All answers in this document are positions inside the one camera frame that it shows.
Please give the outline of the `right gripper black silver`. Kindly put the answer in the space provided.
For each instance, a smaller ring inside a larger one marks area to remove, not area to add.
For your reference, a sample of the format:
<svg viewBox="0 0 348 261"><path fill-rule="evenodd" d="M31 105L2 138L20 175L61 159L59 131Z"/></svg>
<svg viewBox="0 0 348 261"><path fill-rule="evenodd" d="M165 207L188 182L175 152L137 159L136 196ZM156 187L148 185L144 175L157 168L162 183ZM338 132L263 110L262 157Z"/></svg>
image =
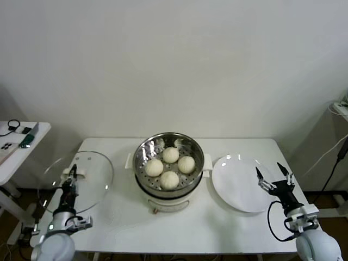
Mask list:
<svg viewBox="0 0 348 261"><path fill-rule="evenodd" d="M289 212L291 212L294 209L300 208L303 206L302 203L300 203L295 195L293 194L293 190L295 188L294 185L294 175L290 173L285 166L277 162L277 165L285 176L286 180L283 181L276 181L269 183L267 182L262 173L260 172L259 168L256 167L257 177L258 177L258 185L263 190L270 190L269 194L272 196L276 196L283 207L284 214L287 215Z"/></svg>

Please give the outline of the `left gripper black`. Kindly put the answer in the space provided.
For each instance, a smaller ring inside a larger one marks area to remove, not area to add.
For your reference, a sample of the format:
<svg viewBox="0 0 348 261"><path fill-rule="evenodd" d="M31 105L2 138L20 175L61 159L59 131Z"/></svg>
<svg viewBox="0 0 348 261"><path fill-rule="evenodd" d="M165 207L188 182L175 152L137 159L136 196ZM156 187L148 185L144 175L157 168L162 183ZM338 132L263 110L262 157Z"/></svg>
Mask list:
<svg viewBox="0 0 348 261"><path fill-rule="evenodd" d="M79 176L77 175L77 165L74 164L69 172L69 179L74 182L65 182L61 189L63 191L60 202L59 202L59 210L60 211L75 211L74 205L76 201L76 197L78 196L78 182Z"/></svg>

